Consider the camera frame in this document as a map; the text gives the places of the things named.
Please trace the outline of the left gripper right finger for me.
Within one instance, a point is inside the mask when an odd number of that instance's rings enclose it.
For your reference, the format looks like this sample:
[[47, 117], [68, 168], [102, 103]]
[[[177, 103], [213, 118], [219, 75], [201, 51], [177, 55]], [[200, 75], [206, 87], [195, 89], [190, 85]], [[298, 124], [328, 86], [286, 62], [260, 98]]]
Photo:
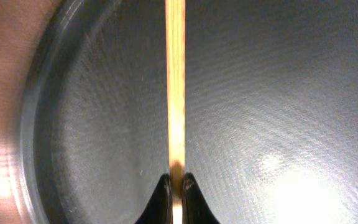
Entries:
[[201, 189], [190, 172], [183, 179], [182, 187], [183, 224], [219, 224], [210, 210]]

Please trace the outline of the wooden chopstick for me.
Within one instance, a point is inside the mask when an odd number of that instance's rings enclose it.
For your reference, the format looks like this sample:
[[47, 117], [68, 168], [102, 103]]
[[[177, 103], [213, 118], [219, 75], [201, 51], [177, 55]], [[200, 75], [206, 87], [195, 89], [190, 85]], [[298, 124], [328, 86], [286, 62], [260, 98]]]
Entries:
[[182, 224], [185, 174], [185, 0], [165, 1], [168, 158], [173, 189], [172, 223]]

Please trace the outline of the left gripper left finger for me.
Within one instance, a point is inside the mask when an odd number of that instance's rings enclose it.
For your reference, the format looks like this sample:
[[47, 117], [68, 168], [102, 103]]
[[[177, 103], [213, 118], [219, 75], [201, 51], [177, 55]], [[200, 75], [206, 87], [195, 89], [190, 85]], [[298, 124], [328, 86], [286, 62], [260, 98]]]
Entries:
[[161, 175], [152, 196], [135, 224], [172, 223], [172, 186], [169, 174]]

